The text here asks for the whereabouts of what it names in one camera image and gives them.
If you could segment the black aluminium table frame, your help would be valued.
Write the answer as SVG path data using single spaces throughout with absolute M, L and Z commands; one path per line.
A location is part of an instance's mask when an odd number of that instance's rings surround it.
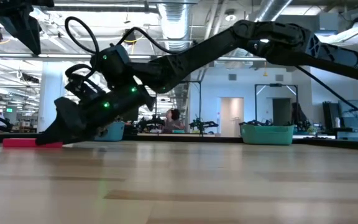
M 35 133 L 5 133 L 0 134 L 0 143 L 4 139 L 8 138 L 18 138 L 18 139 L 27 139 L 27 138 L 36 138 L 39 134 Z M 199 143 L 243 143 L 242 138 L 229 138 L 229 137 L 200 137 L 198 135 L 191 134 L 190 136 L 185 136 L 184 134 L 166 134 L 163 136 L 160 135 L 123 135 L 123 141 L 162 141 L 162 142 L 199 142 Z M 317 139 L 317 138 L 301 138 L 293 139 L 293 144 L 305 144 L 311 146 L 323 146 L 323 147 L 338 147 L 343 149 L 355 149 L 358 150 L 358 141 L 347 141 L 347 140 L 337 140 L 337 139 Z

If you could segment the long red block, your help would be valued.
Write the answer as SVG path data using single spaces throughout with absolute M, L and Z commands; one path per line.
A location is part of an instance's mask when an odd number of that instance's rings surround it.
M 37 144 L 35 138 L 7 138 L 2 140 L 3 147 L 62 147 L 62 142 L 54 142 L 49 144 Z

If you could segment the silver smooth ceiling duct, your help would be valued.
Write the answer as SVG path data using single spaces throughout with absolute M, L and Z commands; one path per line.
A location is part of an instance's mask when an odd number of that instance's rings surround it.
M 293 0 L 262 0 L 254 22 L 275 21 Z

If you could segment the silver ribbed ceiling duct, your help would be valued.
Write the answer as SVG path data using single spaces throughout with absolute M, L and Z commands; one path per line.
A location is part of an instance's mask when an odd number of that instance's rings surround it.
M 160 3 L 157 8 L 166 48 L 170 51 L 187 49 L 190 44 L 191 4 Z

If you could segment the dark door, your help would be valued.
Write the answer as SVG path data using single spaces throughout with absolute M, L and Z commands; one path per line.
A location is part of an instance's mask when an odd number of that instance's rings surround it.
M 291 121 L 291 99 L 274 98 L 273 103 L 273 124 L 284 126 Z

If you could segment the teal plastic bin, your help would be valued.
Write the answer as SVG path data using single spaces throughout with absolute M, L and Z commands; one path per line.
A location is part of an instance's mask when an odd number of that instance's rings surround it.
M 95 141 L 121 141 L 124 134 L 125 122 L 115 121 L 104 128 L 95 138 Z

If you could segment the white pillar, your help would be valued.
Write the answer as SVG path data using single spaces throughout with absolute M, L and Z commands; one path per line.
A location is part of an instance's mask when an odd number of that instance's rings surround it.
M 45 131 L 55 120 L 57 112 L 54 101 L 65 94 L 66 62 L 44 62 L 40 82 L 40 101 L 37 132 Z

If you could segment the long ceiling light bar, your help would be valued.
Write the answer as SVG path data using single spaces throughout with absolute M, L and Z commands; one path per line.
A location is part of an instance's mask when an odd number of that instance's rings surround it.
M 82 60 L 90 59 L 91 55 L 88 54 L 26 54 L 26 53 L 0 53 L 0 58 L 36 58 L 37 60 L 43 60 L 44 58 L 57 60 L 57 59 L 66 59 L 66 60 Z M 265 61 L 264 58 L 259 57 L 219 57 L 217 61 L 229 61 L 229 62 L 247 62 L 247 61 Z

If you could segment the white door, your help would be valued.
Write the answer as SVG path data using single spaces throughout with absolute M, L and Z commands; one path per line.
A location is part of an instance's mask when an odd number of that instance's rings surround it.
M 221 98 L 221 136 L 239 137 L 241 130 L 239 124 L 244 120 L 243 98 Z

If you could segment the green plastic bin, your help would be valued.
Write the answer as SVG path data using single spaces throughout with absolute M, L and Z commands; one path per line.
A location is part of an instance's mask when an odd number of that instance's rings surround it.
M 245 144 L 288 146 L 293 142 L 294 126 L 241 126 Z

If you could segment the black gantry frame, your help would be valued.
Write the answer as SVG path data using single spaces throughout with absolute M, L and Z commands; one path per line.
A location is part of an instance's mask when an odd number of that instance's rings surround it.
M 182 80 L 175 91 L 177 109 L 185 125 L 185 133 L 192 134 L 190 123 L 198 119 L 201 121 L 202 112 L 202 85 L 199 80 Z
M 255 84 L 254 85 L 254 111 L 255 111 L 255 120 L 258 120 L 257 112 L 257 95 L 261 93 L 266 87 L 271 88 L 281 88 L 283 86 L 287 87 L 295 96 L 296 96 L 296 109 L 299 109 L 299 96 L 298 96 L 298 85 L 292 84 L 282 84 L 282 83 L 269 83 L 269 84 Z

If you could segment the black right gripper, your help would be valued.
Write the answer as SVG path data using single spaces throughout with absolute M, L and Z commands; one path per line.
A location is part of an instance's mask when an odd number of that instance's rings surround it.
M 38 146 L 71 141 L 80 137 L 85 128 L 87 133 L 92 133 L 111 124 L 117 116 L 143 105 L 153 109 L 154 97 L 148 93 L 144 85 L 125 85 L 103 93 L 82 106 L 86 123 L 83 121 L 79 106 L 73 101 L 60 97 L 54 103 L 56 118 L 35 140 Z

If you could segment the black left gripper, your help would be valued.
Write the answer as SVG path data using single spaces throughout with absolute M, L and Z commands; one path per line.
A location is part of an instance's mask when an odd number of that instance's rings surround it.
M 0 24 L 33 54 L 41 54 L 41 27 L 30 13 L 33 6 L 54 7 L 53 0 L 0 0 Z

